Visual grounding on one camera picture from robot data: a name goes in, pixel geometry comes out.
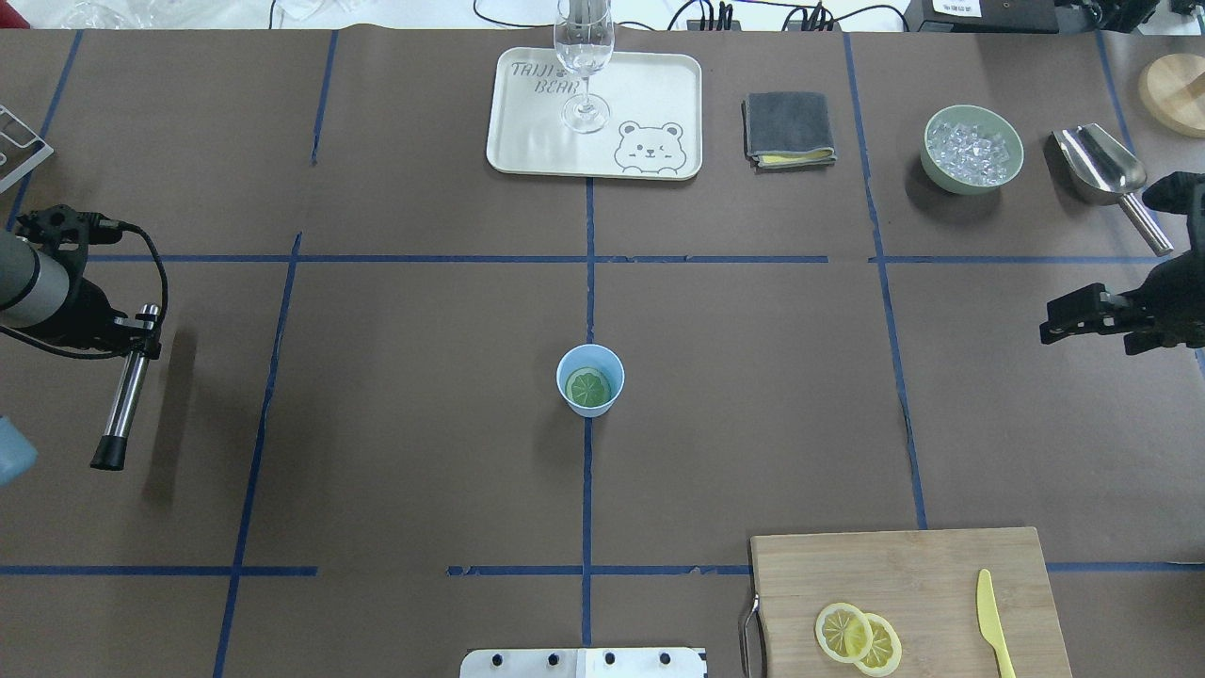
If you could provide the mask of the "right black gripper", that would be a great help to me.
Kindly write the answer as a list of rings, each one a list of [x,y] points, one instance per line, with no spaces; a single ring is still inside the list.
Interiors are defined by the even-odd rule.
[[[1116,320],[1129,308],[1131,326]],[[1150,271],[1136,289],[1115,295],[1105,284],[1084,285],[1046,306],[1038,326],[1042,344],[1071,336],[1125,334],[1129,356],[1157,347],[1204,347],[1204,265],[1201,254],[1181,254]]]

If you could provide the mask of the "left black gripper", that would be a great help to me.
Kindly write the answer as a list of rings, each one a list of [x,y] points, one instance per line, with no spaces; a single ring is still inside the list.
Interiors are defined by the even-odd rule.
[[[61,322],[57,328],[58,347],[114,352],[117,356],[139,353],[148,361],[160,359],[161,309],[155,303],[145,303],[139,313],[128,317],[112,308],[102,288],[81,279],[57,318]]]

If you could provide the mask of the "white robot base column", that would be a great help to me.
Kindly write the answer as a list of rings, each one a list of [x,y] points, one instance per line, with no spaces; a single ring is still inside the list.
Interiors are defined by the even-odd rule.
[[[460,677],[707,677],[705,652],[689,647],[478,649]]]

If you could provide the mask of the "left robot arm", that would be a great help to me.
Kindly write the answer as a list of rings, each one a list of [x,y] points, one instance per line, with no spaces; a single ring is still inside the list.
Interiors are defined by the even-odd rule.
[[[36,248],[18,235],[2,236],[2,335],[60,359],[124,361],[102,438],[89,462],[105,472],[125,467],[139,396],[148,364],[160,356],[167,322],[167,269],[149,236],[141,229],[135,232],[155,265],[160,297],[134,316],[114,309],[102,288],[87,279],[86,244],[59,252],[48,243]]]

